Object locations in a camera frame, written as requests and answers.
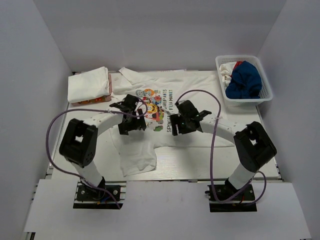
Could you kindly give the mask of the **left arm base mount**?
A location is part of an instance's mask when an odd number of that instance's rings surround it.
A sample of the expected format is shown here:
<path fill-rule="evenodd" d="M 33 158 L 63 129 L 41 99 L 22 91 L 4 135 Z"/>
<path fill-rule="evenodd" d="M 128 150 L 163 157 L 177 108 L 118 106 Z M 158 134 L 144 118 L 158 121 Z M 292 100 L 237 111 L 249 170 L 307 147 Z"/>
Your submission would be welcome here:
<path fill-rule="evenodd" d="M 75 189 L 73 208 L 87 210 L 119 210 L 122 208 L 126 196 L 126 182 L 106 182 L 105 189 L 112 194 L 114 199 L 105 191 L 90 188 L 82 182 L 77 183 Z"/>

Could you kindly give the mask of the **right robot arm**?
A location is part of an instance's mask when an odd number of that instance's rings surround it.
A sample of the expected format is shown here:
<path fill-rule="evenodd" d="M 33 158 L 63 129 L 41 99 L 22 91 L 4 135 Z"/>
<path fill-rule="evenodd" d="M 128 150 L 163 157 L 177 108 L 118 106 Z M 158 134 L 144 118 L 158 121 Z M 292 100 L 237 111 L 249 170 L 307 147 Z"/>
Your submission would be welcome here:
<path fill-rule="evenodd" d="M 244 193 L 244 186 L 276 154 L 277 149 L 261 123 L 231 122 L 212 112 L 199 112 L 190 100 L 175 104 L 178 113 L 170 116 L 172 135 L 201 132 L 220 137 L 235 145 L 239 164 L 225 181 L 226 195 L 236 200 Z"/>

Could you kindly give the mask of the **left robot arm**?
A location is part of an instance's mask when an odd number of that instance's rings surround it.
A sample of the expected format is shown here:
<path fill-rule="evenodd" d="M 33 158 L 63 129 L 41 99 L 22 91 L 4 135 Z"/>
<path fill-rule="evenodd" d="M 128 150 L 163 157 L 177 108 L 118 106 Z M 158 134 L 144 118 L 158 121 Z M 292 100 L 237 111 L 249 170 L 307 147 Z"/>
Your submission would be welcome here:
<path fill-rule="evenodd" d="M 105 179 L 94 163 L 98 137 L 114 126 L 118 127 L 120 135 L 127 136 L 133 130 L 144 131 L 147 126 L 143 110 L 137 108 L 142 101 L 128 94 L 106 111 L 85 120 L 73 118 L 67 125 L 59 153 L 74 166 L 81 181 L 89 187 L 88 193 L 96 200 L 106 193 Z"/>

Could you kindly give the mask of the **white cartoon-print t-shirt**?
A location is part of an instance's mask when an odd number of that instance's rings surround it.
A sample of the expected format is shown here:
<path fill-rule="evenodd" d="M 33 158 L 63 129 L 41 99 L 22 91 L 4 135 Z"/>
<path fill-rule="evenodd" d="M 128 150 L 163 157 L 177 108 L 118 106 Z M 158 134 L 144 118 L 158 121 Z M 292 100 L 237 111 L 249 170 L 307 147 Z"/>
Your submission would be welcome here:
<path fill-rule="evenodd" d="M 121 68 L 120 75 L 112 77 L 112 96 L 122 100 L 126 95 L 139 97 L 146 105 L 141 109 L 146 130 L 133 130 L 120 135 L 117 129 L 110 136 L 120 156 L 123 176 L 152 171 L 157 165 L 156 148 L 209 148 L 211 133 L 198 131 L 173 136 L 170 117 L 178 113 L 176 102 L 189 100 L 198 111 L 215 115 L 220 107 L 214 97 L 221 98 L 218 76 L 215 74 L 175 77 L 155 77 Z"/>

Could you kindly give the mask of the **blue t-shirt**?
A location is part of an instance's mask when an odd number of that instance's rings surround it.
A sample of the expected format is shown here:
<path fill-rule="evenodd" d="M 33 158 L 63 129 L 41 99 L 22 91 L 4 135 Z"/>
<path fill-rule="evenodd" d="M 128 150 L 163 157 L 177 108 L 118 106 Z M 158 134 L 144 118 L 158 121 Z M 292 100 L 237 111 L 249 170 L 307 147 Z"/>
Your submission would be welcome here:
<path fill-rule="evenodd" d="M 261 90 L 262 78 L 257 68 L 243 61 L 233 69 L 225 94 L 229 99 L 259 99 Z"/>

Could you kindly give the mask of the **white red-print t-shirt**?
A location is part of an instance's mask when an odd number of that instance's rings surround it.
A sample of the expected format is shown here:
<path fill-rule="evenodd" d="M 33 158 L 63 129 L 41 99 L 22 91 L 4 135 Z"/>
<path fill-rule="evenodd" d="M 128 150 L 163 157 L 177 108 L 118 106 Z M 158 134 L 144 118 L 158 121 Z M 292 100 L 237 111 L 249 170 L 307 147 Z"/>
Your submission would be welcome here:
<path fill-rule="evenodd" d="M 231 82 L 234 68 L 236 68 L 242 63 L 243 61 L 233 61 L 233 62 L 223 63 L 220 65 L 219 70 L 222 76 L 222 82 L 224 83 L 225 87 L 228 87 Z"/>

